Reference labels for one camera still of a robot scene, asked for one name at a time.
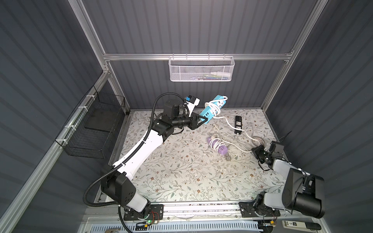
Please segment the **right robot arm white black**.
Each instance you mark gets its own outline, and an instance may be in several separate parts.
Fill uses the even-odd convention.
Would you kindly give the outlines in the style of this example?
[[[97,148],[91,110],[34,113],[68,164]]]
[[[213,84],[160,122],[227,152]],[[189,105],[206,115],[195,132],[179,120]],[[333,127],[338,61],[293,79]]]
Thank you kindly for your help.
[[[251,153],[258,165],[266,164],[268,169],[286,179],[279,193],[260,192],[252,204],[258,216],[279,216],[281,210],[299,212],[305,216],[322,218],[325,215],[324,178],[297,168],[284,157],[284,145],[272,141],[269,146],[257,146]]]

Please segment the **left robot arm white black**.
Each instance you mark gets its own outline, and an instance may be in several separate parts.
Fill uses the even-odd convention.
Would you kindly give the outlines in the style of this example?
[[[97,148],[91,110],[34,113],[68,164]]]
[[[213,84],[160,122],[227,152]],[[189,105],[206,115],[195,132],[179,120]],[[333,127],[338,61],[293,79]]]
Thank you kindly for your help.
[[[151,120],[143,138],[113,164],[115,171],[101,180],[101,191],[121,207],[138,212],[141,218],[147,216],[151,202],[137,191],[132,180],[140,166],[174,133],[175,128],[194,130],[207,122],[206,117],[193,111],[199,102],[194,96],[186,97],[184,103],[168,100],[163,112]]]

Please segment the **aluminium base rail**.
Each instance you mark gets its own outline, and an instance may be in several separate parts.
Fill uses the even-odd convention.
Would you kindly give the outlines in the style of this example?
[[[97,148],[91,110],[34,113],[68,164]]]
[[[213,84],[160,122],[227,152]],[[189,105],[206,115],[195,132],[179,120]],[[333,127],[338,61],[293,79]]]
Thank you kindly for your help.
[[[165,202],[163,205],[164,220],[198,220],[212,219],[239,219],[243,211],[238,201],[204,201],[204,202]],[[86,209],[84,220],[90,217],[118,217],[117,205]]]

